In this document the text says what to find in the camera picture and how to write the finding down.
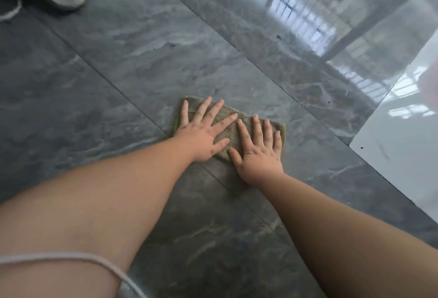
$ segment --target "bare skin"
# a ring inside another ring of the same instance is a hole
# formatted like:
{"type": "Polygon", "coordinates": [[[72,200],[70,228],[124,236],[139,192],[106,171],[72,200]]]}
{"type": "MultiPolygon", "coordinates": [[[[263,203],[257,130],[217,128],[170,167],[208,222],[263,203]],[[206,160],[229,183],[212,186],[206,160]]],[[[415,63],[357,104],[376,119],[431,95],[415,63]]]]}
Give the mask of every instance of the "bare skin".
{"type": "MultiPolygon", "coordinates": [[[[236,116],[212,126],[223,101],[211,98],[188,120],[181,109],[173,138],[130,154],[73,169],[0,206],[0,254],[83,251],[127,270],[156,224],[178,178],[229,140],[213,141],[236,116]]],[[[244,181],[276,208],[298,251],[329,297],[434,297],[438,251],[283,173],[281,137],[254,117],[254,138],[238,121],[244,157],[229,153],[244,181]]],[[[118,279],[86,262],[0,268],[2,297],[110,297],[118,279]]]]}

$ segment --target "hand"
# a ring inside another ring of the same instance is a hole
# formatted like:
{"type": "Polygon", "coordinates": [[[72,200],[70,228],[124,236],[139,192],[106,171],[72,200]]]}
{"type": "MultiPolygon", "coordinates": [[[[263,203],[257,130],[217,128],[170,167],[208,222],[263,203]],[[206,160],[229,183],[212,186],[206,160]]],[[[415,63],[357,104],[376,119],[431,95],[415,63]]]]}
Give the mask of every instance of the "hand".
{"type": "Polygon", "coordinates": [[[237,113],[211,125],[223,107],[224,101],[220,100],[205,115],[205,111],[211,103],[211,97],[208,97],[198,108],[191,122],[189,122],[189,103],[184,100],[181,107],[180,126],[176,131],[174,138],[180,138],[186,142],[193,151],[193,161],[202,162],[208,160],[213,155],[220,152],[229,144],[229,139],[225,138],[213,144],[215,138],[223,132],[233,121],[237,119],[237,113]]]}
{"type": "Polygon", "coordinates": [[[234,148],[228,150],[237,173],[248,185],[255,186],[263,183],[274,174],[283,173],[280,162],[282,141],[280,131],[272,135],[272,126],[269,120],[265,120],[265,140],[261,131],[260,119],[253,117],[254,142],[245,124],[238,120],[240,137],[244,147],[244,157],[234,148]]]}

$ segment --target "finger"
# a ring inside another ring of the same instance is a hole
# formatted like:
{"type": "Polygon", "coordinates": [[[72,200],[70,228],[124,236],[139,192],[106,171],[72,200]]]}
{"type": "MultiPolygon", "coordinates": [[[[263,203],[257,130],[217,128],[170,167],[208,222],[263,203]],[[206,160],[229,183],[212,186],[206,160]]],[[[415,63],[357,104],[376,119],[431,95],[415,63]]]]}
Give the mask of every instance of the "finger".
{"type": "Polygon", "coordinates": [[[254,146],[263,146],[263,132],[261,131],[260,119],[257,115],[252,118],[252,138],[254,146]]]}
{"type": "Polygon", "coordinates": [[[265,119],[265,147],[272,149],[272,145],[273,145],[273,136],[272,136],[272,126],[271,126],[271,122],[269,121],[269,119],[265,119]]]}
{"type": "Polygon", "coordinates": [[[202,102],[202,104],[199,106],[198,110],[196,110],[196,112],[193,116],[192,121],[194,123],[199,123],[202,120],[202,118],[204,117],[205,111],[209,107],[210,103],[211,103],[211,97],[207,97],[205,99],[205,101],[202,102]]]}
{"type": "Polygon", "coordinates": [[[242,156],[240,156],[239,152],[234,148],[229,148],[228,155],[231,158],[231,161],[233,162],[236,169],[239,169],[243,162],[242,156]]]}
{"type": "Polygon", "coordinates": [[[222,140],[217,141],[213,148],[211,149],[211,155],[216,155],[218,152],[220,152],[222,149],[224,149],[229,144],[229,139],[225,138],[222,140]]]}
{"type": "Polygon", "coordinates": [[[219,134],[223,132],[233,121],[237,119],[238,114],[233,113],[231,116],[222,119],[211,127],[212,136],[217,137],[219,134]]]}
{"type": "Polygon", "coordinates": [[[240,138],[242,139],[242,146],[244,147],[244,152],[248,152],[251,150],[252,147],[254,147],[254,144],[252,143],[251,140],[251,136],[249,135],[248,129],[246,128],[242,119],[239,119],[237,121],[237,126],[239,128],[240,138]]]}
{"type": "Polygon", "coordinates": [[[281,134],[280,134],[280,131],[276,131],[274,134],[274,153],[277,156],[280,156],[281,149],[282,149],[281,134]]]}
{"type": "Polygon", "coordinates": [[[205,124],[207,124],[207,126],[211,126],[211,124],[213,123],[213,121],[214,121],[216,115],[218,114],[219,110],[222,109],[223,104],[224,104],[224,101],[220,100],[205,115],[205,117],[204,117],[204,119],[202,121],[205,122],[205,124]]]}
{"type": "Polygon", "coordinates": [[[189,102],[185,99],[181,106],[180,128],[189,123],[189,102]]]}

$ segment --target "person's right hand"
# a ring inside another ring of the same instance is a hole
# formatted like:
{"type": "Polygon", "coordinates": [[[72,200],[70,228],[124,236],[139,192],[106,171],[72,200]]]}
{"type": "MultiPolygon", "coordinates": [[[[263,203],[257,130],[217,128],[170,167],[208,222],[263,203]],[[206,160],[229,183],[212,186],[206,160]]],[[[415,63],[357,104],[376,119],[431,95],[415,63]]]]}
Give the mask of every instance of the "person's right hand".
{"type": "Polygon", "coordinates": [[[256,186],[269,179],[271,175],[282,174],[283,166],[280,162],[282,141],[280,131],[272,135],[272,126],[269,120],[265,120],[265,137],[261,131],[260,119],[253,117],[252,126],[254,131],[254,142],[245,124],[241,119],[237,121],[244,157],[242,158],[237,150],[230,148],[229,156],[236,167],[237,173],[248,185],[256,186]]]}

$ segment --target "person's left arm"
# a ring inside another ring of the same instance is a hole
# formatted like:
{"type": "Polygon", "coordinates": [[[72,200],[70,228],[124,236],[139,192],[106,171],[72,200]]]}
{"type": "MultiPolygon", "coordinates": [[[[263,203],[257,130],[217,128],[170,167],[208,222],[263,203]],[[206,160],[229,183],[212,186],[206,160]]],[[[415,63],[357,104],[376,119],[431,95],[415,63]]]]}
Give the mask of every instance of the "person's left arm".
{"type": "MultiPolygon", "coordinates": [[[[184,170],[229,143],[213,141],[237,115],[212,125],[224,103],[205,115],[210,103],[209,97],[189,122],[184,101],[179,129],[166,141],[70,170],[5,202],[0,255],[82,251],[127,270],[184,170]]],[[[108,297],[118,284],[105,268],[87,262],[0,267],[2,297],[108,297]]]]}

